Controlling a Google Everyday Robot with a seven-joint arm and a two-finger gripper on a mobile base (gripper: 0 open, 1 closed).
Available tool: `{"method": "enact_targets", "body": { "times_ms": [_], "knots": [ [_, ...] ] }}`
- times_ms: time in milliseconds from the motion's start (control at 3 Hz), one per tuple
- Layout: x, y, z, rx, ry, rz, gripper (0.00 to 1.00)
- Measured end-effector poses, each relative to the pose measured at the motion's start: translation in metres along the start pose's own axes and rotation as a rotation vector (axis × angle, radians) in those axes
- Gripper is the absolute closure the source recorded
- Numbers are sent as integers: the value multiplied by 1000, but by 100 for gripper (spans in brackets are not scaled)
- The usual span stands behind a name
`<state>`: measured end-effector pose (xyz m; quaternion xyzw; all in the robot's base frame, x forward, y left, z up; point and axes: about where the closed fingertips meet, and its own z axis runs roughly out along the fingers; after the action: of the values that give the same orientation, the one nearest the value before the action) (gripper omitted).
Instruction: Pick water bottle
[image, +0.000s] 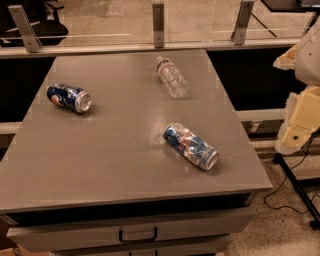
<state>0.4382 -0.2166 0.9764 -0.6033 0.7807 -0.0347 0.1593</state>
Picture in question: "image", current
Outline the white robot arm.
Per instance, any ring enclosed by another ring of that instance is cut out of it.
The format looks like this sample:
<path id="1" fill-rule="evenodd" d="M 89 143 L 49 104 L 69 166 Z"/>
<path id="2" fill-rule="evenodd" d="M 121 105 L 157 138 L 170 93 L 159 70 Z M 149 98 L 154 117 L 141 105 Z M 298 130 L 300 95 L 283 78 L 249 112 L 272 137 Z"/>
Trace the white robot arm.
<path id="1" fill-rule="evenodd" d="M 273 66 L 292 69 L 295 78 L 306 88 L 291 92 L 286 100 L 285 120 L 275 143 L 278 153 L 290 155 L 299 151 L 320 128 L 320 23 L 316 22 Z"/>

